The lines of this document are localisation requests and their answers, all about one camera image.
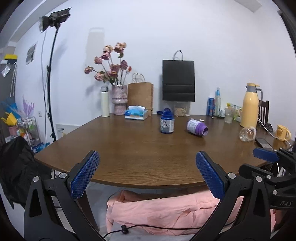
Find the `clear glass lying cup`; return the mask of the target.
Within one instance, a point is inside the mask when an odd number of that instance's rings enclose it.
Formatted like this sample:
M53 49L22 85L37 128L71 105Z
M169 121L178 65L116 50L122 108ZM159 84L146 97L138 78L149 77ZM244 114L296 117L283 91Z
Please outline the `clear glass lying cup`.
M255 137L256 128L253 126L244 127L239 133L239 138L242 142L251 142Z

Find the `black smartphone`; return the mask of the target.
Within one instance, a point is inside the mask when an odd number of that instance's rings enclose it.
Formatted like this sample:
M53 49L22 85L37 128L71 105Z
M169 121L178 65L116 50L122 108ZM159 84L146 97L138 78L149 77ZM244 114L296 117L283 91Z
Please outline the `black smartphone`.
M260 148L263 148L266 150L273 150L273 147L264 138L255 138L255 142Z

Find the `yellow mug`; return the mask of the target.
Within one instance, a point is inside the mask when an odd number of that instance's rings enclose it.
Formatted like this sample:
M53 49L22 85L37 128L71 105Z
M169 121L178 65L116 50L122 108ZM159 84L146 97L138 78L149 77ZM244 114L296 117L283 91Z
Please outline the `yellow mug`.
M291 139L292 135L287 127L285 127L283 125L277 125L276 137L280 141L289 141Z

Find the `pink blanket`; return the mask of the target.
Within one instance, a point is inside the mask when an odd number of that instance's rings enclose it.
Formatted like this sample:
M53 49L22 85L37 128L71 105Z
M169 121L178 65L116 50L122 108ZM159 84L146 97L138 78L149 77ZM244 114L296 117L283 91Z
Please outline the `pink blanket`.
M189 235L210 217L219 203L209 190L172 197L122 190L107 201L106 228L115 223L139 225L152 235Z

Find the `dark wooden chair back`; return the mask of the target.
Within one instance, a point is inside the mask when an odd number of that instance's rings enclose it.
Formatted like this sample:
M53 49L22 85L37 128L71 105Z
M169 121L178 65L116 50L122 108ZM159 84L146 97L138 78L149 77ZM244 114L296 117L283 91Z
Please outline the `dark wooden chair back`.
M268 117L269 117L269 101L262 101L259 104L258 109L258 123L262 127L266 127L268 124Z

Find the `clear glass tumbler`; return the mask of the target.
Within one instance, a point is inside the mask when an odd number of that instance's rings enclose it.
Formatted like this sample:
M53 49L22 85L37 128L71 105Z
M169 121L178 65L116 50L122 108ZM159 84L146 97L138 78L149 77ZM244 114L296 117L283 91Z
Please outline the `clear glass tumbler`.
M232 124L232 121L233 121L233 116L234 116L234 113L235 113L235 109L234 108L225 108L224 109L224 121L228 124Z

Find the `clear spray bottle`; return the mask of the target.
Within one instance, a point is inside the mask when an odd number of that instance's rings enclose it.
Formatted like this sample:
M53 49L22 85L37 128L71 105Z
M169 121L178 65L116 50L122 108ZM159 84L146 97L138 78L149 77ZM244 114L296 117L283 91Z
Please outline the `clear spray bottle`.
M217 87L215 92L215 112L214 116L218 117L221 110L221 96L220 96L220 88Z

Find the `brown wooden table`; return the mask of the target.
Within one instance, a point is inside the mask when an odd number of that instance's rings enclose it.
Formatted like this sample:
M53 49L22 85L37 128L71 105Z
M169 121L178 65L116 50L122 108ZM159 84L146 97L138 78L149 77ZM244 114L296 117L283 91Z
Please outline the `brown wooden table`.
M205 151L226 172L238 173L243 164L261 167L265 161L255 158L255 142L239 138L241 126L234 121L203 116L208 134L197 137L186 129L188 119L177 117L174 132L161 133L160 117L127 120L122 115L98 117L36 154L44 165L69 172L94 150L100 164L92 180L111 186L165 189L204 185L196 167L196 154Z

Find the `white thermos bottle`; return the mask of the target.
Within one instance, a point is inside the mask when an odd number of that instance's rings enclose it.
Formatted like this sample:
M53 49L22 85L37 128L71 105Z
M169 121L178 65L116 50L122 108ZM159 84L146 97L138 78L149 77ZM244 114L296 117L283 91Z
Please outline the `white thermos bottle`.
M100 99L101 99L101 116L103 118L107 118L110 115L110 110L109 110L109 90L108 90L107 85L104 85L104 86L101 87Z

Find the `blue tissue box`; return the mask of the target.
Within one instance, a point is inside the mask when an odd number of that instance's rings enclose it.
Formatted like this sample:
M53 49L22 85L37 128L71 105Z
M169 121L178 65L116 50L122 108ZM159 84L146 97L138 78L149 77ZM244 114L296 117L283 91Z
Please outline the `blue tissue box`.
M143 106L133 105L129 106L125 111L125 118L128 120L143 121L148 117L148 111Z

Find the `pink marbled vase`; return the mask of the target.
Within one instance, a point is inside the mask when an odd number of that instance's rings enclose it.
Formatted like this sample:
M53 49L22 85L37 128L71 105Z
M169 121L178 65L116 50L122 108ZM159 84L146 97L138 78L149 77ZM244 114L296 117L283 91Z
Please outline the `pink marbled vase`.
M127 86L115 85L112 86L111 100L114 104L113 113L115 115L124 115L127 104Z

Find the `brown paper bag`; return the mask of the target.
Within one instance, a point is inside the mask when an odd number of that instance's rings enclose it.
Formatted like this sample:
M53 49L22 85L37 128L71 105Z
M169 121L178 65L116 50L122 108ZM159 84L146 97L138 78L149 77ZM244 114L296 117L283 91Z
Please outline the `brown paper bag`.
M140 73L133 73L132 82L128 84L128 106L138 105L147 109L147 115L153 111L154 85L147 82Z

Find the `black paper bag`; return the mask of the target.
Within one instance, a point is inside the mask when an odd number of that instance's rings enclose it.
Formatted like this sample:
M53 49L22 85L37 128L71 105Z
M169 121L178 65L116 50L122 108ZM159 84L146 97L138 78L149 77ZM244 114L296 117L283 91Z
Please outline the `black paper bag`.
M171 102L195 101L195 67L194 61L176 60L181 50L177 50L172 60L163 60L162 65L162 99Z

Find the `dried pink flower bouquet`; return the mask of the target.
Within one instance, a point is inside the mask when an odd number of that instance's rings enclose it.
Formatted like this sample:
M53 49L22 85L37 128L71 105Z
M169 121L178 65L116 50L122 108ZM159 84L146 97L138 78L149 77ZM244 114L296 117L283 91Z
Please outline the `dried pink flower bouquet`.
M96 81L108 82L112 86L124 85L127 75L132 71L132 66L123 59L126 46L126 42L117 42L114 46L104 46L102 54L94 58L94 64L100 69L96 70L95 67L86 66L84 73L94 72Z

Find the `black studio light stand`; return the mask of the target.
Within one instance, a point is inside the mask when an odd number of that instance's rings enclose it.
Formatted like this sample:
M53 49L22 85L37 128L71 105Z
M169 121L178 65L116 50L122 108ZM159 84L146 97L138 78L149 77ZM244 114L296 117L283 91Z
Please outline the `black studio light stand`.
M53 142L56 142L57 140L55 129L54 129L53 117L52 117L52 108L51 108L51 73L52 73L53 53L54 53L54 47L55 47L57 35L61 27L61 24L66 22L71 16L70 9L71 8L66 8L60 11L52 12L49 16L41 16L38 21L40 33L46 32L48 28L55 28L55 35L54 35L54 39L51 47L49 64L46 66L46 71L47 71L46 79L44 79L44 72L42 71L45 113L50 123L51 132L52 132L50 134L50 137L53 139Z

